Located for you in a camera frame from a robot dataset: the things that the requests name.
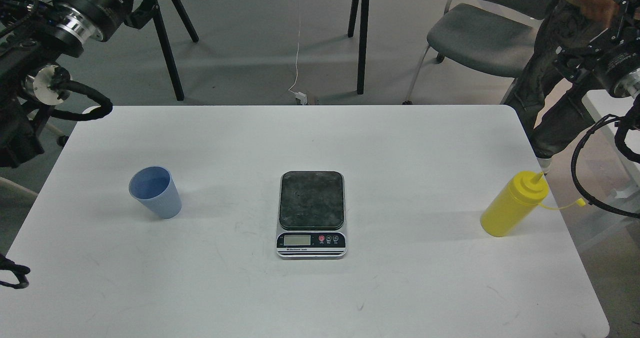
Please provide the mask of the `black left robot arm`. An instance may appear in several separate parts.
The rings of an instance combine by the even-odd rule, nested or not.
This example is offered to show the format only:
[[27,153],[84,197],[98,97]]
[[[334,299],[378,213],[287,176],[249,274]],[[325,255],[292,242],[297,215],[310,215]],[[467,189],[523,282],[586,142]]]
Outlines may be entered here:
[[114,107],[57,59],[80,56],[87,40],[105,42],[122,24],[144,23],[135,0],[1,1],[0,158],[2,167],[17,168],[44,152],[39,136],[49,118],[97,120]]

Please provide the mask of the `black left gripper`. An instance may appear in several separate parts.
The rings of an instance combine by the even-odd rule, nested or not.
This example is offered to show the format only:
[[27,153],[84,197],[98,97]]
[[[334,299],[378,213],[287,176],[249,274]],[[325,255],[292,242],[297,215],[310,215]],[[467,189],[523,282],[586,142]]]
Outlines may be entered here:
[[135,0],[54,0],[54,7],[61,13],[61,21],[55,27],[84,43],[89,38],[108,41],[124,24],[142,29],[158,12],[158,0],[140,0],[131,10]]

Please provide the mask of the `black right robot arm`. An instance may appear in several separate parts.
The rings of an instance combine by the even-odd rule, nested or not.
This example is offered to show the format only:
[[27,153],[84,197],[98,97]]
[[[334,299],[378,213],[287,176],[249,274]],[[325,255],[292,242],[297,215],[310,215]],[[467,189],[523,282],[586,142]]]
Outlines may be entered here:
[[610,206],[592,196],[579,182],[576,164],[581,149],[590,136],[604,126],[615,123],[617,132],[614,143],[618,152],[627,160],[639,162],[639,154],[628,147],[627,133],[639,129],[639,85],[640,82],[640,39],[639,21],[634,18],[639,0],[612,0],[618,6],[618,13],[611,28],[602,31],[586,47],[558,47],[557,58],[553,61],[555,68],[568,81],[583,84],[589,77],[595,77],[599,83],[615,98],[631,97],[631,108],[626,115],[618,117],[613,114],[603,116],[579,141],[571,157],[570,171],[573,183],[578,192],[590,205],[597,206],[607,212],[623,217],[638,218],[638,213],[624,211]]

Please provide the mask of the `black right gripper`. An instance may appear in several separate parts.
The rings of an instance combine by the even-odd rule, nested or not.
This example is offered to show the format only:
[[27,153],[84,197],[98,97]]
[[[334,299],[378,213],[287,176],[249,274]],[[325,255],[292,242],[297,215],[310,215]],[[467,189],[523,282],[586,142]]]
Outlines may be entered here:
[[639,94],[639,0],[590,0],[590,18],[601,29],[586,47],[556,49],[553,66],[571,83],[593,71],[599,89],[614,98]]

